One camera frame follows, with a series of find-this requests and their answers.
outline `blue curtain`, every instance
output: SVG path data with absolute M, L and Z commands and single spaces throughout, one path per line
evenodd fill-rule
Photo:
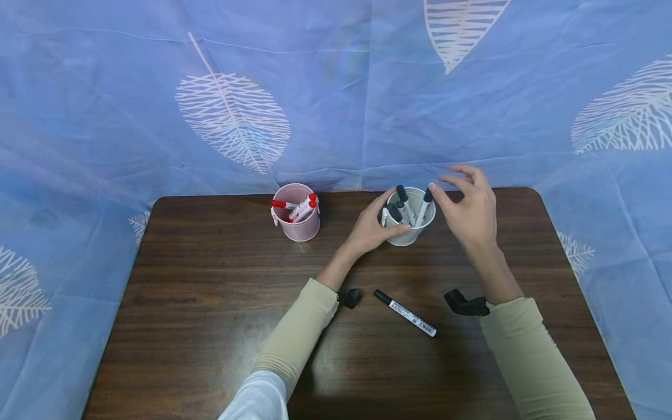
M 530 186 L 672 419 L 672 3 L 5 0 L 0 419 L 81 415 L 163 196 Z

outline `white sleeve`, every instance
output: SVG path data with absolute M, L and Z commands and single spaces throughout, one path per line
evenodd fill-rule
M 286 388 L 273 372 L 248 376 L 218 420 L 288 420 Z

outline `red marker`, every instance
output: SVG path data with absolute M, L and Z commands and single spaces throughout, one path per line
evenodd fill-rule
M 298 207 L 298 204 L 287 203 L 286 201 L 280 201 L 280 200 L 271 200 L 271 206 L 293 210 Z
M 299 213 L 296 215 L 295 218 L 291 219 L 291 223 L 299 223 L 301 220 L 305 219 L 306 216 L 310 214 L 315 208 L 317 207 L 317 202 L 315 200 L 311 200 L 308 202 L 308 205 L 305 206 Z
M 311 202 L 311 201 L 319 202 L 319 201 L 317 200 L 317 194 L 315 194 L 315 193 L 310 193 L 310 194 L 308 195 L 308 197 L 306 197 L 306 199 L 303 200 L 303 201 L 298 205 L 297 208 L 293 209 L 292 212 L 291 212 L 290 215 L 289 215 L 290 220 L 294 220 L 294 219 L 296 218 L 296 216 L 299 214 L 299 212 L 301 212 L 301 210 L 303 210 L 304 208 L 306 208 L 306 207 L 308 206 L 308 203 Z

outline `black clip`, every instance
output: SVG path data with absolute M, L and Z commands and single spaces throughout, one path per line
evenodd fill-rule
M 446 303 L 450 306 L 450 309 L 458 315 L 484 317 L 490 313 L 483 296 L 467 300 L 459 290 L 453 289 L 444 294 L 444 299 L 446 299 Z
M 359 291 L 359 289 L 350 289 L 347 292 L 345 290 L 341 290 L 338 292 L 338 302 L 346 308 L 355 308 L 360 300 L 362 300 L 362 293 Z

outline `pink cup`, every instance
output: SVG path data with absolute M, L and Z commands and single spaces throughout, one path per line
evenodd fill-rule
M 276 192 L 273 196 L 273 200 L 299 204 L 305 200 L 309 194 L 312 194 L 312 190 L 302 183 L 289 183 Z M 282 230 L 289 239 L 296 242 L 305 242 L 317 235 L 317 231 L 320 230 L 319 204 L 299 223 L 289 223 L 286 221 L 290 212 L 291 210 L 286 208 L 271 207 L 271 217 L 273 217 L 273 222 L 276 226 L 280 223 Z

